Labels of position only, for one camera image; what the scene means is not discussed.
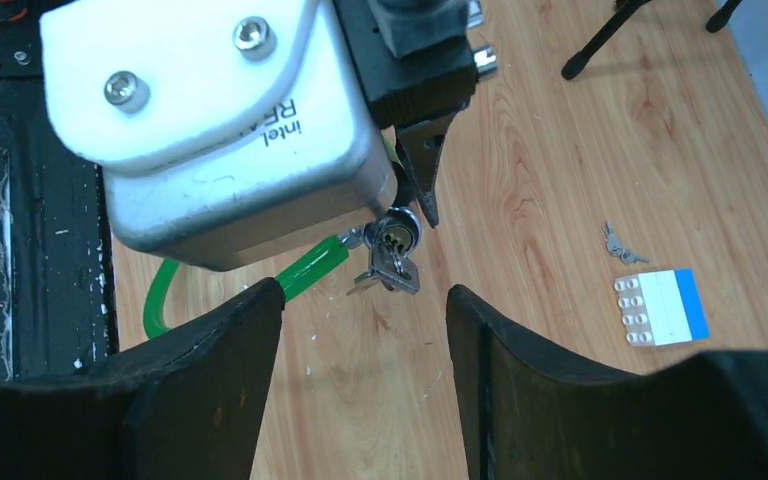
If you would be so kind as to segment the white and blue toy brick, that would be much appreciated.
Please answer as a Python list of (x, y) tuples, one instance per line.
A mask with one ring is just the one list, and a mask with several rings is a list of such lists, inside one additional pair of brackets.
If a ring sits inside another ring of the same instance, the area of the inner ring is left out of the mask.
[(690, 268), (617, 277), (613, 289), (629, 345), (660, 347), (710, 338)]

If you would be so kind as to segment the small silver keys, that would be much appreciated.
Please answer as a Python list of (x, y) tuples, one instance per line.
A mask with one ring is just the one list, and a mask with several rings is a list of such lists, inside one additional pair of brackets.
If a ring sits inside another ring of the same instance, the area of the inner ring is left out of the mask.
[(389, 291), (416, 294), (420, 290), (418, 267), (409, 258), (417, 235), (408, 227), (393, 224), (367, 228), (369, 262), (366, 271), (354, 279), (348, 295), (357, 294), (376, 285)]
[(636, 254), (632, 249), (625, 247), (616, 236), (612, 224), (606, 221), (602, 225), (602, 231), (605, 236), (605, 248), (609, 255), (618, 258), (624, 265), (633, 265), (636, 263), (648, 264), (650, 260), (646, 257)]

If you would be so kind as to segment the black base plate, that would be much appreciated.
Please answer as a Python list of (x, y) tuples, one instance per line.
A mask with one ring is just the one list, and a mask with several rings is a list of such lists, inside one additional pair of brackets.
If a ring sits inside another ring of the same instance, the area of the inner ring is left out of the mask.
[(39, 20), (53, 8), (0, 1), (0, 382), (119, 349), (101, 172), (48, 119)]

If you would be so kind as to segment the green cable lock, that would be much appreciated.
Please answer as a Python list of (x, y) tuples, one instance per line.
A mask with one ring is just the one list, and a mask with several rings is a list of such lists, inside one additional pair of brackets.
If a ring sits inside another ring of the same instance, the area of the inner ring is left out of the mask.
[(322, 280), (349, 258), (350, 251), (361, 245), (368, 248), (367, 228), (400, 224), (417, 235), (411, 253), (422, 237), (422, 224), (418, 215), (409, 207), (393, 207), (379, 220), (363, 227), (355, 227), (338, 235), (330, 236), (312, 247), (289, 267), (281, 271), (276, 280), (283, 288), (285, 299), (290, 301)]

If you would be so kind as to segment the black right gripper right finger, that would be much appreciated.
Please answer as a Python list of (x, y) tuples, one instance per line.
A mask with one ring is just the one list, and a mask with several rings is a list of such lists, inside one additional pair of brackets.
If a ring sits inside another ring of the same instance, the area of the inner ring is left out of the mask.
[(709, 350), (637, 375), (449, 290), (472, 479), (768, 479), (768, 351)]

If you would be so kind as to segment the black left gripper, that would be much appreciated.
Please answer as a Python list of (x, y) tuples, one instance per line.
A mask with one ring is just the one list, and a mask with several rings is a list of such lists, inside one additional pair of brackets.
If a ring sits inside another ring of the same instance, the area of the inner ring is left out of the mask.
[(476, 91), (466, 1), (336, 1), (334, 7), (375, 125), (396, 127), (396, 151), (429, 226), (449, 127)]

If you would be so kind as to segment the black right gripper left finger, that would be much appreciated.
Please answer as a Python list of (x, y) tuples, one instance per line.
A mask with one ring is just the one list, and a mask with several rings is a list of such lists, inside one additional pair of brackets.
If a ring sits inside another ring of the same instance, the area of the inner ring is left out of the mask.
[(0, 381), (0, 479), (246, 479), (285, 294), (266, 278), (69, 374)]

